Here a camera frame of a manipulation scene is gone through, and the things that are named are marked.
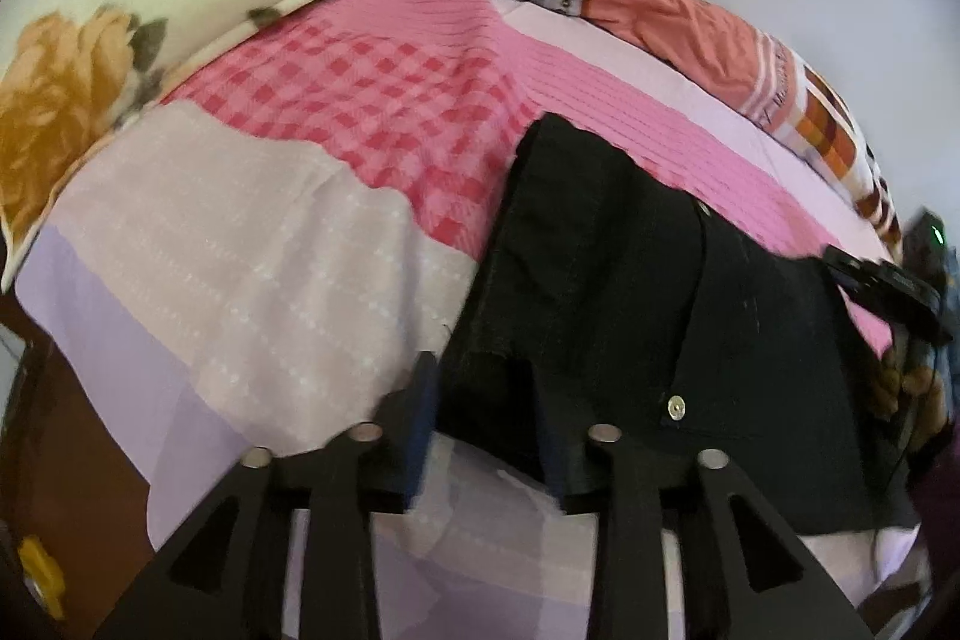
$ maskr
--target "metal screw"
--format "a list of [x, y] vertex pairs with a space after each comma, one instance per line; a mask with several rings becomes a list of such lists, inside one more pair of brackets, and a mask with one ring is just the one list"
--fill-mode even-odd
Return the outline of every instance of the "metal screw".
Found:
[[251, 469], [262, 469], [273, 460], [274, 455], [270, 452], [269, 448], [256, 447], [244, 453], [243, 458], [240, 459], [240, 463]]
[[666, 411], [675, 421], [681, 420], [686, 415], [686, 402], [683, 396], [671, 396], [667, 399]]
[[706, 451], [698, 453], [697, 461], [707, 469], [723, 469], [730, 463], [730, 457], [717, 448], [707, 448]]
[[595, 423], [587, 429], [587, 437], [594, 442], [617, 442], [621, 434], [623, 432], [611, 423]]
[[350, 439], [356, 442], [377, 442], [381, 437], [383, 429], [371, 421], [364, 421], [350, 428]]

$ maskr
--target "bed sheet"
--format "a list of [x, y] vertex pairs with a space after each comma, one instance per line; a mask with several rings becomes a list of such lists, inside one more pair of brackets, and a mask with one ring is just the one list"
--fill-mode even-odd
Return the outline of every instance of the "bed sheet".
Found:
[[[248, 445], [318, 447], [416, 352], [442, 351], [512, 148], [544, 110], [776, 252], [885, 256], [802, 162], [583, 20], [512, 0], [317, 4], [91, 161], [17, 280], [150, 482], [156, 546]], [[854, 317], [882, 348], [888, 330]], [[584, 636], [594, 520], [483, 453], [435, 437], [416, 509], [375, 526], [385, 637]], [[870, 533], [806, 542], [859, 602], [915, 535], [883, 530], [877, 562]], [[680, 636], [672, 543], [666, 560]]]

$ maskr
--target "triangular cutout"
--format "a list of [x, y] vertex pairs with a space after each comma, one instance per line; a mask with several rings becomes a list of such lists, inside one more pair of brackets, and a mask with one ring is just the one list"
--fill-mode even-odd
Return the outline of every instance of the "triangular cutout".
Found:
[[732, 496], [730, 509], [747, 565], [750, 588], [760, 594], [784, 584], [795, 584], [803, 567], [763, 523], [757, 511], [741, 496]]
[[240, 503], [229, 497], [210, 513], [203, 528], [170, 567], [170, 579], [175, 584], [195, 588], [205, 594], [220, 590], [227, 551], [233, 535], [233, 525], [240, 514]]

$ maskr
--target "yellow object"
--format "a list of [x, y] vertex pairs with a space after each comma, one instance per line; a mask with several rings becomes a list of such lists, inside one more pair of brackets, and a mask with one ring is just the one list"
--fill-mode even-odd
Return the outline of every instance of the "yellow object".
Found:
[[17, 553], [20, 555], [23, 571], [37, 586], [47, 612], [57, 621], [62, 621], [64, 604], [61, 603], [61, 597], [66, 590], [64, 571], [36, 537], [24, 537]]

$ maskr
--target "black pants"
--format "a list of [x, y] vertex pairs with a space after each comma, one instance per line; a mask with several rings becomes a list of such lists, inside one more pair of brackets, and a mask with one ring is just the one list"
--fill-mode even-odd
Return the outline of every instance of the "black pants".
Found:
[[541, 477], [532, 368], [656, 450], [721, 448], [798, 533], [914, 525], [856, 402], [875, 357], [817, 259], [536, 121], [443, 355], [440, 430]]

